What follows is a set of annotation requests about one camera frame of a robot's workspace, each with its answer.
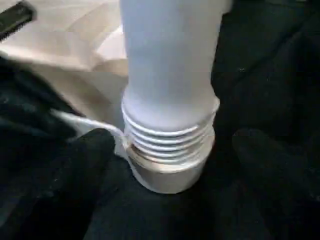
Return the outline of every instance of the white plastic tube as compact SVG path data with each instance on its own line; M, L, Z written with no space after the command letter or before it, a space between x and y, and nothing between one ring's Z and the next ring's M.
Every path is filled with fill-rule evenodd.
M220 101L211 86L222 0L122 0L129 82L122 112L142 183L178 193L200 176Z

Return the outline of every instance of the black object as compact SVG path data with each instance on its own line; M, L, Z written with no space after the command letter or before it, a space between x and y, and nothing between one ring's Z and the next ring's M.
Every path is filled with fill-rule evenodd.
M114 147L108 131L95 129L60 150L54 162L63 165L56 168L50 185L43 189L32 214L13 239L82 239Z
M16 5L0 13L0 41L35 18L35 9L26 1L20 1Z

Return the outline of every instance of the black fabric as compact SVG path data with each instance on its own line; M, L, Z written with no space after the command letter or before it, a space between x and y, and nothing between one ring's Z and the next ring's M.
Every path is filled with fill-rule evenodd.
M0 239L10 239L62 165L76 132L50 109L77 114L42 79L0 58Z
M320 113L317 22L304 4L238 1L221 28L212 72L221 99L216 143L200 180L160 195L140 186L125 161L111 160L84 239L286 240L312 233L317 220L307 209L317 209L309 194L317 193L317 178L306 170L306 149L318 150L316 140L309 143Z

